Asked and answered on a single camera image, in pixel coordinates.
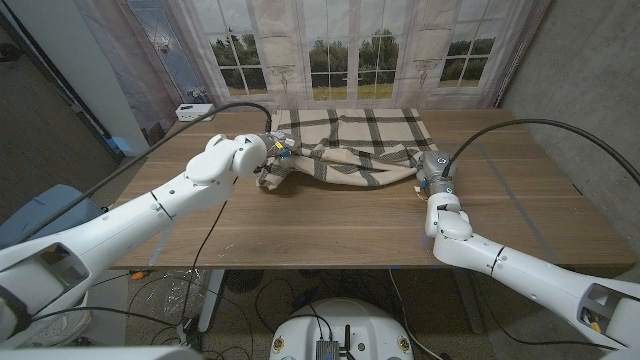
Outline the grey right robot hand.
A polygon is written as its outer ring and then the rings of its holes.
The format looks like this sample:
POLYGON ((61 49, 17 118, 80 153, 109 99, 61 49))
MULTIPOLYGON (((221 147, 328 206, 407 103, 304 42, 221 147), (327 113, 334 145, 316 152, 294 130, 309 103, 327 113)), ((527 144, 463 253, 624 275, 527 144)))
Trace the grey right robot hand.
POLYGON ((423 152, 420 156, 416 177, 429 195, 455 192, 453 176, 457 165, 450 165, 450 159, 451 155, 442 151, 423 152))

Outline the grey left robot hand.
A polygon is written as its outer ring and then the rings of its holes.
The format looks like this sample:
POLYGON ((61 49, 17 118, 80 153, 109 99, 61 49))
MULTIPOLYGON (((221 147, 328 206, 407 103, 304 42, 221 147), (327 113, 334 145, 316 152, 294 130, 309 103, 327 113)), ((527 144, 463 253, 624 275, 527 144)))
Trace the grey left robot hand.
POLYGON ((290 158, 301 154, 299 137, 281 131, 268 132, 262 135, 268 158, 290 158))

